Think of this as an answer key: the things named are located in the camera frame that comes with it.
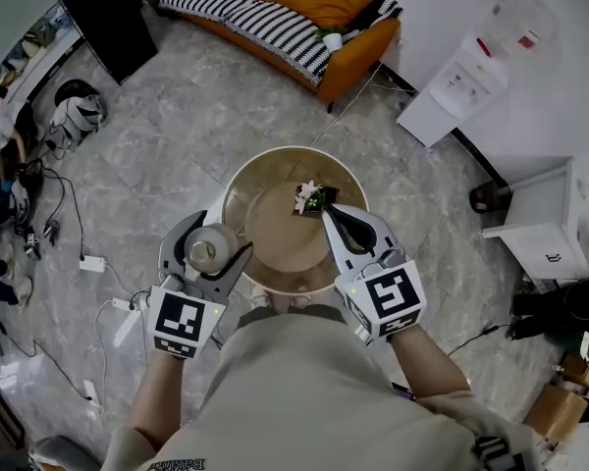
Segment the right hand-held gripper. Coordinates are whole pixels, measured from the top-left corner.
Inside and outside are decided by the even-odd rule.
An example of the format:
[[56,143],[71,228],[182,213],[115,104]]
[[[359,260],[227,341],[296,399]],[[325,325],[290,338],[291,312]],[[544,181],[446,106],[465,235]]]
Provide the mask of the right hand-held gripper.
[[394,246],[397,241],[388,224],[345,204],[328,205],[322,221],[341,274],[335,288],[358,323],[355,334],[366,343],[390,341],[417,324],[427,305],[423,285],[415,262]]

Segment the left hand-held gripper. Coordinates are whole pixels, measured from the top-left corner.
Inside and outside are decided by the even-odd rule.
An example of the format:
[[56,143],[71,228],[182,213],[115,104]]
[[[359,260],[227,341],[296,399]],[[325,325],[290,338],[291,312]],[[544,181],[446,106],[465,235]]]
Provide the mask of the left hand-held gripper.
[[185,217],[161,241],[158,270],[167,277],[151,288],[147,331],[154,348],[177,359],[195,359],[224,316],[229,295],[253,255],[253,243],[242,246],[217,274],[200,273],[195,287],[185,277],[187,237],[203,226],[201,210]]

